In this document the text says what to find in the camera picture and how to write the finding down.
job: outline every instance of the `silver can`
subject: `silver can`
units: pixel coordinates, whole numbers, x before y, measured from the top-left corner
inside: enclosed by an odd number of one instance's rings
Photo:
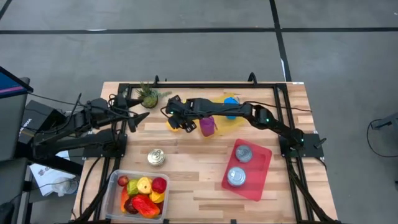
[[[148,153],[148,162],[153,166],[161,166],[164,160],[165,154],[161,149],[154,149]]]
[[[249,162],[253,158],[253,153],[249,146],[240,145],[236,148],[235,156],[240,162]]]
[[[233,187],[242,186],[246,181],[246,173],[240,167],[232,167],[228,171],[227,180]]]

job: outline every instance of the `red tray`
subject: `red tray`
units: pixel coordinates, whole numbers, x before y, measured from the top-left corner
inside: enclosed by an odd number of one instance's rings
[[[247,163],[239,162],[235,156],[236,148],[243,144],[250,146],[253,153],[253,158]],[[237,139],[221,185],[223,188],[246,197],[247,199],[260,201],[271,157],[271,150],[242,139]],[[227,174],[232,167],[240,167],[245,171],[246,181],[242,186],[233,187],[228,183]]]

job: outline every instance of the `red apple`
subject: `red apple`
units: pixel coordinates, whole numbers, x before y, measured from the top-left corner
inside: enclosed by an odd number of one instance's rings
[[[119,177],[119,179],[118,179],[118,184],[119,184],[119,186],[121,186],[121,187],[124,187],[124,186],[126,186],[126,184],[129,182],[129,179],[127,178],[127,176],[121,176],[121,177]]]
[[[163,193],[166,190],[166,180],[161,178],[161,177],[156,177],[153,181],[152,181],[152,190],[156,193]]]
[[[124,203],[124,209],[126,209],[126,211],[127,211],[128,213],[130,213],[130,214],[137,214],[137,213],[138,213],[138,210],[135,209],[135,208],[132,206],[131,199],[132,199],[132,198],[129,198],[129,200],[127,200],[126,203]]]

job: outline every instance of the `gold can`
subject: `gold can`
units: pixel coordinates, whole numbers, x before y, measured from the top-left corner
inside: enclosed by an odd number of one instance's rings
[[[154,149],[148,153],[148,162],[153,166],[161,166],[165,161],[165,154],[161,149]]]

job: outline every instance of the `butcher block tabletop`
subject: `butcher block tabletop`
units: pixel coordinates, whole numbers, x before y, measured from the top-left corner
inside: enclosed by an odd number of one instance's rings
[[[110,94],[117,94],[119,84],[119,82],[105,82],[101,97],[108,99]],[[305,85],[303,83],[286,84],[291,107],[310,110]],[[270,130],[256,129],[247,121],[236,129],[213,138],[204,138],[199,129],[192,133],[186,133],[182,129],[174,133],[167,129],[165,125],[167,118],[160,112],[160,108],[166,105],[168,98],[175,95],[179,95],[182,99],[212,99],[233,93],[240,102],[259,101],[275,105],[272,89],[160,88],[159,91],[161,93],[171,91],[172,94],[161,99],[154,109],[149,110],[141,105],[131,108],[136,113],[150,111],[150,115],[139,124],[135,133],[130,133],[127,128],[126,154],[121,159],[119,169],[168,175],[170,194],[166,218],[170,220],[170,223],[230,223],[231,219],[236,219],[238,223],[295,223],[286,161],[280,154],[277,134]],[[279,95],[280,102],[284,106],[282,92]],[[135,90],[132,97],[137,98]],[[277,118],[275,108],[266,108]],[[315,125],[311,112],[299,110],[292,110],[292,112],[296,128],[305,133],[314,132]],[[283,110],[283,114],[285,124],[289,125],[286,110]],[[221,186],[237,139],[247,140],[272,151],[266,183],[261,200],[258,202],[243,198]],[[153,149],[162,149],[165,152],[166,160],[163,166],[154,167],[148,163],[147,154]],[[86,179],[88,170],[95,160],[91,158],[85,161],[81,183]],[[89,176],[83,197],[83,210],[98,192],[103,162],[104,159],[100,159]],[[303,164],[310,193],[327,215],[337,219],[325,167],[314,158],[303,158]],[[110,162],[109,172],[112,167],[113,160]],[[80,184],[73,208],[77,215],[82,187],[83,184]],[[302,216],[306,219],[303,197],[300,193],[298,195]],[[104,211],[101,212],[101,218],[104,218]],[[112,222],[126,223],[117,220]]]

